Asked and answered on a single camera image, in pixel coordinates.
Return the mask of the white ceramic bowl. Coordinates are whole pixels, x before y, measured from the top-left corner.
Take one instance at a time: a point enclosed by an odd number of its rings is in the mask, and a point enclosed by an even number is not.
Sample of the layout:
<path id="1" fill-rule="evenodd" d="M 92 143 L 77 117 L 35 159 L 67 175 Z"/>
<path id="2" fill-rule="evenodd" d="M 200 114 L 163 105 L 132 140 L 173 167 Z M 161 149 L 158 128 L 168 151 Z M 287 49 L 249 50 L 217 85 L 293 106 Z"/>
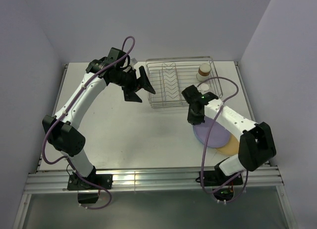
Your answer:
<path id="1" fill-rule="evenodd" d="M 207 93 L 210 91 L 210 86 L 206 83 L 200 83 L 199 85 L 197 85 L 197 89 L 201 93 Z"/>

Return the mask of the purple plastic plate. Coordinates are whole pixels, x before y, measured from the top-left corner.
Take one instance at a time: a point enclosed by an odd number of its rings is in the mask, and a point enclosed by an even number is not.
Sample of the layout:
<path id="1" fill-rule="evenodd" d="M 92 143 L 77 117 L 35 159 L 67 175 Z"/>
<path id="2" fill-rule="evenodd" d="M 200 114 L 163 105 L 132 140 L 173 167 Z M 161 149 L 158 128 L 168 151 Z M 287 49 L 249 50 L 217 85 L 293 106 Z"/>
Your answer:
<path id="1" fill-rule="evenodd" d="M 209 128 L 212 122 L 213 122 L 213 119 L 205 117 L 205 122 L 199 124 L 198 126 Z M 214 123 L 210 134 L 213 138 L 213 141 L 215 142 L 215 148 L 225 146 L 228 143 L 231 136 L 230 132 L 218 122 Z"/>

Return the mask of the white cup with wood patches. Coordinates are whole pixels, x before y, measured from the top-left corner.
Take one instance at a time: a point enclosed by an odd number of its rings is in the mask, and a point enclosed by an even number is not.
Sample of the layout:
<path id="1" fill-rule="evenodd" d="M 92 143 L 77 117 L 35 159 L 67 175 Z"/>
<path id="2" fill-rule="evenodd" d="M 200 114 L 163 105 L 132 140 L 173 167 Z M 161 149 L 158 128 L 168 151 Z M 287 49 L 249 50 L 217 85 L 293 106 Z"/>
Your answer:
<path id="1" fill-rule="evenodd" d="M 199 66 L 199 69 L 196 73 L 196 78 L 199 82 L 204 82 L 210 76 L 211 66 L 207 63 L 203 63 Z"/>

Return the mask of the blue plastic plate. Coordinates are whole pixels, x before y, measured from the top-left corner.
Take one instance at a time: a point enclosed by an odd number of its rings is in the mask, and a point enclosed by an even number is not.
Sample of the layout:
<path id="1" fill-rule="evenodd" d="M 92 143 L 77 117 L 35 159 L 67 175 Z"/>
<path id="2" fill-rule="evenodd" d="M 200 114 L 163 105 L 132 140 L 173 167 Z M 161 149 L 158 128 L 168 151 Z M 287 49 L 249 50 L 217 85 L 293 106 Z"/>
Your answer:
<path id="1" fill-rule="evenodd" d="M 208 130 L 209 130 L 208 127 L 199 127 L 199 126 L 194 126 L 193 127 L 193 133 L 194 133 L 195 137 L 202 144 L 205 144 Z M 212 138 L 211 134 L 209 134 L 207 146 L 215 148 L 215 142 L 213 141 L 213 138 Z"/>

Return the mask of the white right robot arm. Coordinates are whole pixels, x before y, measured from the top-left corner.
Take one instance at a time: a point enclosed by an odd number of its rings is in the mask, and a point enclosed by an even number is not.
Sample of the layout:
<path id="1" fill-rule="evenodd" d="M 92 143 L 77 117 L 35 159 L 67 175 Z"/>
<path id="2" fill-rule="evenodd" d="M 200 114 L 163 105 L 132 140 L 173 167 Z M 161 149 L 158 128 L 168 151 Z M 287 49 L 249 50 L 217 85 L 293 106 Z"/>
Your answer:
<path id="1" fill-rule="evenodd" d="M 211 118 L 228 130 L 239 142 L 238 153 L 218 163 L 215 181 L 226 184 L 232 174 L 239 171 L 254 171 L 276 155 L 270 126 L 247 119 L 226 106 L 211 92 L 201 94 L 182 93 L 189 104 L 188 122 L 199 125 Z"/>

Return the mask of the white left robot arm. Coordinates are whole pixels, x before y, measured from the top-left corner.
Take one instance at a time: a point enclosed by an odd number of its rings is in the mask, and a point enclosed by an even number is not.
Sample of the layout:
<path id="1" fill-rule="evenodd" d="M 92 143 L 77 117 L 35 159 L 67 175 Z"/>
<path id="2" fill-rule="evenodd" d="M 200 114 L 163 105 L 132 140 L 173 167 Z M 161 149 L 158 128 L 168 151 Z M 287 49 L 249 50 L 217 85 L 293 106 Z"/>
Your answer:
<path id="1" fill-rule="evenodd" d="M 42 148 L 49 143 L 61 152 L 73 169 L 75 180 L 85 189 L 100 188 L 101 182 L 84 151 L 86 139 L 78 129 L 91 104 L 109 84 L 120 86 L 124 100 L 129 102 L 142 102 L 136 94 L 141 89 L 155 94 L 144 66 L 137 71 L 129 57 L 120 62 L 103 57 L 89 63 L 80 85 L 66 104 L 42 120 L 46 133 Z"/>

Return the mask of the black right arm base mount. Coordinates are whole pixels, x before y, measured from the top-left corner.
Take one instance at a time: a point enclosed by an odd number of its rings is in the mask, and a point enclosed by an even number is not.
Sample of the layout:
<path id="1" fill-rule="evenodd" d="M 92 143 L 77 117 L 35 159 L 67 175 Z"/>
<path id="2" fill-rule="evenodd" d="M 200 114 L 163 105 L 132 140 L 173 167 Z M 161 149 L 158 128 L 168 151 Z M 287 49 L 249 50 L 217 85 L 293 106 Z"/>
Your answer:
<path id="1" fill-rule="evenodd" d="M 216 171 L 216 170 L 210 170 L 210 171 L 204 171 L 203 173 L 203 180 L 204 180 L 204 186 L 221 186 L 223 183 L 228 181 L 231 177 L 233 177 L 235 174 L 232 174 L 230 176 L 226 176 L 222 173 L 222 171 Z M 239 175 L 232 179 L 230 182 L 228 182 L 226 185 L 242 185 L 243 179 L 242 176 Z"/>

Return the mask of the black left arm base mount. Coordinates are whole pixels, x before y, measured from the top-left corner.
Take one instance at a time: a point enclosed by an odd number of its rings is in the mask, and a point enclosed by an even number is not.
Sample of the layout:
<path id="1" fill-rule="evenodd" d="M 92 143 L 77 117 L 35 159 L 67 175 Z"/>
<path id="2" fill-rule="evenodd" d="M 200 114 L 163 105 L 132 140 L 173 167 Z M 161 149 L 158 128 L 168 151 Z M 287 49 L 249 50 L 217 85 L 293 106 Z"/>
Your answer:
<path id="1" fill-rule="evenodd" d="M 96 174 L 88 178 L 80 178 L 77 174 L 72 174 L 68 179 L 67 190 L 97 190 L 111 189 L 113 182 L 112 174 Z"/>

